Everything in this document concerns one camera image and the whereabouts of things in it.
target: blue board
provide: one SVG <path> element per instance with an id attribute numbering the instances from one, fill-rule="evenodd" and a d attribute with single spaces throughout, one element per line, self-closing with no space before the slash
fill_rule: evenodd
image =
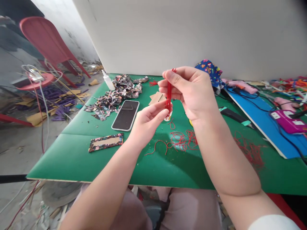
<path id="1" fill-rule="evenodd" d="M 253 122 L 261 129 L 262 133 L 267 136 L 270 142 L 275 145 L 274 147 L 280 153 L 281 156 L 285 156 L 287 159 L 300 157 L 296 148 L 291 145 L 280 133 L 278 129 L 278 124 L 271 117 L 269 112 L 264 112 L 258 109 L 254 104 L 246 100 L 244 97 L 241 97 L 238 94 L 230 92 L 232 88 L 229 88 L 229 95 L 233 97 L 236 103 L 243 109 L 243 111 L 253 120 Z M 246 95 L 247 97 L 253 97 L 249 93 L 241 91 L 241 94 Z M 264 110 L 271 110 L 273 107 L 265 102 L 261 97 L 254 99 L 249 99 L 254 102 L 260 108 Z M 281 128 L 282 133 L 292 141 L 301 152 L 307 156 L 307 139 L 304 135 L 301 134 L 288 134 Z"/>

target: smartphone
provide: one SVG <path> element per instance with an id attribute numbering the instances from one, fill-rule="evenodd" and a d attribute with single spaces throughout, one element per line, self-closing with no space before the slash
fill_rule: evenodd
<path id="1" fill-rule="evenodd" d="M 124 101 L 111 128 L 120 131 L 130 131 L 139 105 L 138 101 Z"/>

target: green cutting mat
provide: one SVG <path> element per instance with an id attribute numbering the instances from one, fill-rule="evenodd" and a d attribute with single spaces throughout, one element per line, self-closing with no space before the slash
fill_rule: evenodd
<path id="1" fill-rule="evenodd" d="M 138 79 L 143 76 L 131 75 L 131 77 Z M 149 77 L 151 78 L 150 81 L 161 79 L 157 76 Z M 139 98 L 133 99 L 140 102 L 139 110 L 148 105 L 151 101 L 149 96 L 156 93 L 158 88 L 158 86 L 150 87 L 149 82 L 143 84 L 143 93 L 140 94 Z M 93 96 L 100 97 L 105 94 L 107 89 L 107 85 L 103 83 Z M 96 99 L 91 98 L 87 104 L 93 104 L 95 101 Z M 238 106 L 221 98 L 217 98 L 217 102 L 219 106 L 226 106 L 245 116 Z M 157 140 L 170 142 L 171 132 L 179 131 L 185 134 L 187 129 L 192 129 L 180 101 L 173 101 L 173 105 L 172 118 L 176 128 L 171 130 L 170 125 L 165 121 L 157 128 L 153 139 L 143 149 L 138 158 L 130 184 L 214 189 L 198 150 L 177 152 L 174 148 L 171 148 L 165 155 L 165 144 L 158 142 L 156 151 L 151 155 L 144 156 L 146 153 L 153 152 Z M 105 121 L 99 121 L 91 114 L 93 113 L 81 109 L 33 167 L 27 178 L 93 181 L 119 147 L 88 153 L 91 139 L 119 132 L 111 129 L 116 113 L 111 113 Z M 307 167 L 301 159 L 283 159 L 269 142 L 262 139 L 262 134 L 258 130 L 245 127 L 228 117 L 224 118 L 233 135 L 235 131 L 239 131 L 254 144 L 267 146 L 262 148 L 262 159 L 265 167 L 259 172 L 265 192 L 307 195 L 307 183 L 304 183 L 307 177 Z M 124 132 L 124 141 L 129 134 L 130 132 Z"/>

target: chair leg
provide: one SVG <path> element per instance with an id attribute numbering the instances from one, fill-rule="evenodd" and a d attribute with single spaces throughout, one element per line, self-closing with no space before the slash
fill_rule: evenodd
<path id="1" fill-rule="evenodd" d="M 65 66 L 73 75 L 77 76 L 79 73 L 74 69 L 69 61 L 62 62 L 63 66 Z"/>
<path id="2" fill-rule="evenodd" d="M 76 65 L 82 70 L 83 73 L 85 73 L 89 78 L 91 78 L 90 75 L 89 75 L 89 74 L 87 73 L 87 71 L 83 68 L 83 66 L 80 64 L 80 62 L 78 62 L 77 59 L 72 59 L 72 61 L 73 61 L 74 63 L 76 63 Z"/>
<path id="3" fill-rule="evenodd" d="M 25 126 L 33 127 L 33 125 L 30 122 L 26 122 L 26 121 L 22 121 L 22 120 L 19 120 L 19 119 L 16 119 L 16 118 L 12 118 L 12 117 L 9 117 L 9 116 L 4 115 L 4 114 L 0 114 L 0 121 L 16 122 L 16 123 L 19 123 L 19 124 L 22 124 L 22 125 L 25 125 Z"/>
<path id="4" fill-rule="evenodd" d="M 54 69 L 55 70 L 57 70 L 57 71 L 60 71 L 61 73 L 62 73 L 62 71 L 60 70 L 60 69 L 58 69 L 58 67 L 56 66 L 56 65 L 54 65 L 54 64 L 52 64 L 53 65 L 53 67 L 54 67 Z M 62 78 L 64 78 L 65 79 L 65 81 L 68 83 L 68 84 L 70 84 L 70 86 L 71 87 L 73 87 L 73 88 L 78 88 L 64 73 L 63 73 L 63 76 L 62 76 Z"/>

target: left hand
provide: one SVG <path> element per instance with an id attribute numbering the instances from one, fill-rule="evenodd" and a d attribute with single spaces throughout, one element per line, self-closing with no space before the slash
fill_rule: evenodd
<path id="1" fill-rule="evenodd" d="M 127 141 L 129 140 L 135 146 L 143 149 L 153 138 L 157 127 L 169 113 L 168 109 L 165 108 L 165 103 L 165 101 L 161 101 L 139 111 Z"/>

